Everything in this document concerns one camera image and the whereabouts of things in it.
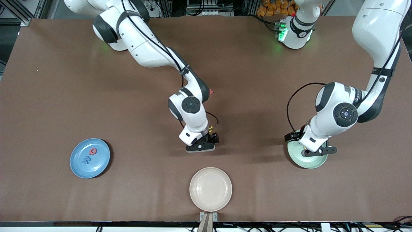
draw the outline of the brown table surface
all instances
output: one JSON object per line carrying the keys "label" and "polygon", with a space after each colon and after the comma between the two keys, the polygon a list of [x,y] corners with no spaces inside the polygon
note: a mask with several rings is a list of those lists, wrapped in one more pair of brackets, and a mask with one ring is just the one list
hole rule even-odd
{"label": "brown table surface", "polygon": [[[290,50],[252,17],[150,20],[214,90],[205,108],[219,117],[221,143],[188,154],[167,107],[180,87],[176,70],[144,68],[110,49],[90,20],[32,20],[0,82],[0,220],[198,220],[189,183],[209,166],[232,180],[223,221],[411,215],[412,65],[404,46],[381,115],[333,137],[338,154],[305,170],[285,152],[286,103],[296,89],[314,81],[366,87],[373,63],[353,40],[353,21],[321,17],[311,41]],[[315,114],[319,89],[293,99],[295,127]],[[110,144],[113,160],[86,180],[69,157],[91,137]]]}

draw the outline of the red sticker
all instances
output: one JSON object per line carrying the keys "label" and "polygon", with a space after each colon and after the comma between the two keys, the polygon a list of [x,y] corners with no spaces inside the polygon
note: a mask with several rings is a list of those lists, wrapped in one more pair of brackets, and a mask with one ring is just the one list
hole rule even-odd
{"label": "red sticker", "polygon": [[94,154],[96,154],[97,153],[97,149],[96,148],[92,148],[92,149],[90,149],[90,151],[89,151],[89,155],[94,155]]}

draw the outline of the green plate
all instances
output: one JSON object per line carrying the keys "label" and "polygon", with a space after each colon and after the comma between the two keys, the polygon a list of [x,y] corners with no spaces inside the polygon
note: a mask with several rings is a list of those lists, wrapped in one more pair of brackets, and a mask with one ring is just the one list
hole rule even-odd
{"label": "green plate", "polygon": [[291,141],[288,142],[288,153],[293,162],[297,165],[301,166],[302,168],[313,169],[319,168],[326,162],[328,155],[323,156],[312,156],[312,157],[305,157],[302,155],[302,151],[304,147],[298,141]]}

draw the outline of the blue plate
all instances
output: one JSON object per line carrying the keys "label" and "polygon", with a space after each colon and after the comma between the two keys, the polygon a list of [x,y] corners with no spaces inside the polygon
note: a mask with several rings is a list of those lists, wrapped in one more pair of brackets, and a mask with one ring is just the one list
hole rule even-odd
{"label": "blue plate", "polygon": [[88,179],[101,174],[109,161],[109,146],[101,139],[87,139],[73,150],[70,168],[76,176]]}

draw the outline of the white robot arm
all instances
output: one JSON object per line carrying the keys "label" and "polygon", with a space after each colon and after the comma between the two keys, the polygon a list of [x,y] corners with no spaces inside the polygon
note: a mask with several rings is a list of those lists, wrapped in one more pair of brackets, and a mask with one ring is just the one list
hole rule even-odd
{"label": "white robot arm", "polygon": [[372,57],[374,68],[366,90],[332,82],[325,85],[315,101],[317,114],[300,132],[285,136],[287,142],[298,141],[304,157],[336,153],[322,148],[329,138],[350,129],[356,122],[376,118],[385,92],[394,75],[400,55],[400,25],[410,0],[366,0],[353,24],[355,41]]}
{"label": "white robot arm", "polygon": [[295,0],[299,9],[295,16],[282,19],[276,26],[280,31],[278,40],[292,49],[302,48],[310,39],[313,26],[321,14],[322,0]]}
{"label": "white robot arm", "polygon": [[[73,1],[75,0],[65,0],[68,7],[70,6],[69,9],[74,12],[84,12],[88,9],[86,12],[92,14],[103,8],[95,7],[89,2],[88,6],[77,4],[81,6],[82,10],[79,10],[78,7],[73,7]],[[168,107],[176,119],[186,123],[179,138],[187,144],[187,152],[214,150],[214,144],[219,142],[218,137],[216,133],[209,135],[206,111],[202,104],[209,98],[209,88],[206,83],[176,51],[164,46],[156,37],[147,25],[149,14],[141,0],[112,0],[105,4],[106,10],[97,15],[93,21],[96,35],[114,50],[128,50],[144,67],[172,66],[177,69],[187,80],[187,85],[169,97]]]}

